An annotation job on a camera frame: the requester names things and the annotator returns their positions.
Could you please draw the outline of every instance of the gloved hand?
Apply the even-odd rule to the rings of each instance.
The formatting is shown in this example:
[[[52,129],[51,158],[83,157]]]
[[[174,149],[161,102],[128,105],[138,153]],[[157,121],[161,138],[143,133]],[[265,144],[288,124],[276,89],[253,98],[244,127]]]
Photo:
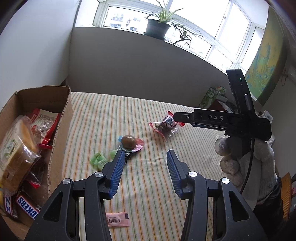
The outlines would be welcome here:
[[[223,156],[220,161],[222,171],[240,191],[249,167],[251,152],[242,156],[242,139],[238,137],[218,139],[215,151]],[[265,141],[255,139],[252,169],[242,194],[252,210],[272,193],[276,182],[274,152]]]

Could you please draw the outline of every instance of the bed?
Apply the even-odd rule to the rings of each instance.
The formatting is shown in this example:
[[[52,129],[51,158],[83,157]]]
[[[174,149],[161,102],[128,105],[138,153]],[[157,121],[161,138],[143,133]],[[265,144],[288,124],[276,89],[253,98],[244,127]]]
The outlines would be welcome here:
[[[214,151],[224,132],[186,124],[166,143],[148,125],[167,111],[192,112],[193,108],[157,101],[94,93],[72,93],[73,117],[64,156],[63,176],[87,178],[96,169],[90,158],[98,151],[108,156],[118,146],[118,136],[134,135],[144,148],[125,165],[117,194],[105,200],[107,213],[126,211],[131,226],[110,228],[115,241],[179,241],[187,200],[174,193],[166,164],[166,152],[174,149],[180,161],[205,178],[219,180],[223,173]],[[80,201],[80,237],[86,240],[83,199]],[[207,240],[212,240],[213,208],[208,201]]]

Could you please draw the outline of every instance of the plant pot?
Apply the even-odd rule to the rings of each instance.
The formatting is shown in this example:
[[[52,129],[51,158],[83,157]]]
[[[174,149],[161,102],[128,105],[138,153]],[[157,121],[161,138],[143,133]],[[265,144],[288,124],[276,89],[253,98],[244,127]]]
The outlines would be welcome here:
[[[165,34],[168,31],[170,25],[167,23],[159,23],[159,20],[148,19],[146,32],[144,35],[164,40]]]

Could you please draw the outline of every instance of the potted plant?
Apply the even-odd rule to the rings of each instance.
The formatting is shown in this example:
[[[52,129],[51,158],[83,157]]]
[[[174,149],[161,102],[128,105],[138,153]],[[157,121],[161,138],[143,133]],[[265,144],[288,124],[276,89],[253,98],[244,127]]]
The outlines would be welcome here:
[[[157,1],[157,2],[160,5],[161,10],[159,11],[159,13],[149,14],[146,17],[146,19],[148,19],[150,16],[156,16],[158,18],[158,20],[148,19],[147,28],[146,28],[146,32],[144,33],[144,35],[148,35],[148,36],[156,38],[156,39],[164,40],[165,34],[171,26],[170,22],[171,22],[171,20],[174,19],[172,17],[172,15],[181,9],[177,9],[173,12],[170,12],[167,9],[167,7],[162,7],[161,3],[159,1]]]
[[[186,29],[183,25],[179,23],[173,23],[172,20],[177,20],[176,18],[172,17],[177,11],[182,10],[177,9],[173,12],[170,12],[167,7],[163,7],[159,1],[157,1],[158,4],[161,7],[161,10],[159,13],[151,13],[149,14],[146,19],[148,19],[150,16],[156,16],[158,20],[156,19],[148,19],[148,24],[146,28],[146,32],[144,35],[148,35],[150,37],[160,39],[160,40],[165,40],[165,34],[167,33],[168,29],[173,26],[175,30],[178,30],[180,32],[180,40],[174,42],[173,45],[175,45],[178,42],[185,41],[186,44],[189,46],[188,41],[190,42],[192,40],[191,36],[201,36],[201,34],[194,34],[188,29]]]

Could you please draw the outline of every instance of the bread loaf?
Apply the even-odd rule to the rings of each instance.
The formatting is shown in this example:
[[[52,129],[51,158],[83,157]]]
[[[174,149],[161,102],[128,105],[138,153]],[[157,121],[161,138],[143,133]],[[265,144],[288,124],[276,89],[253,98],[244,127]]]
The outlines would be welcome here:
[[[30,119],[19,116],[12,124],[0,148],[0,183],[8,194],[14,194],[25,175],[39,157],[30,129]]]

